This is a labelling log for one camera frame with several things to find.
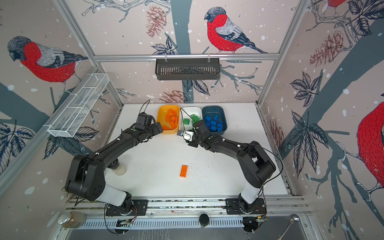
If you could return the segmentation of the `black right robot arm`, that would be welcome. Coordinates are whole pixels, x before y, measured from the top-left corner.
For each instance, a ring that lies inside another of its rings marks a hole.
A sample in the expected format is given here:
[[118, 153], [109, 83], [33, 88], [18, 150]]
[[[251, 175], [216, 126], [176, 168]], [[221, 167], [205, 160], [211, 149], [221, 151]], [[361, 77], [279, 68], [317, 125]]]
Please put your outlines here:
[[258, 142], [238, 143], [213, 134], [204, 121], [194, 123], [192, 131], [179, 131], [178, 135], [191, 147], [200, 146], [212, 153], [224, 154], [237, 160], [246, 184], [239, 194], [237, 204], [229, 207], [229, 210], [246, 215], [266, 215], [266, 208], [262, 206], [263, 188], [277, 167]]

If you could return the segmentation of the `orange lego brick studs up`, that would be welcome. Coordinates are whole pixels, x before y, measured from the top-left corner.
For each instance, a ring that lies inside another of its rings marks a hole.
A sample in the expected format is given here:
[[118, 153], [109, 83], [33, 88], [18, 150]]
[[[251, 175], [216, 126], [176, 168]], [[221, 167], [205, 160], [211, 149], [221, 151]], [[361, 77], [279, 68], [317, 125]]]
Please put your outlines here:
[[179, 125], [179, 117], [177, 115], [170, 116], [169, 123], [173, 129], [176, 128]]

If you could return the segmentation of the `blue square lego brick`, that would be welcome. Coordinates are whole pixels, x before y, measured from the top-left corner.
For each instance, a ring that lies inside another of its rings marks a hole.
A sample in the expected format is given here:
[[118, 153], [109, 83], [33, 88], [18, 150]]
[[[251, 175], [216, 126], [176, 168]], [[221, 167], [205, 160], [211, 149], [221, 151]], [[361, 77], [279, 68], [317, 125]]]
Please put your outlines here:
[[210, 116], [205, 117], [205, 122], [210, 123], [212, 121], [212, 118]]

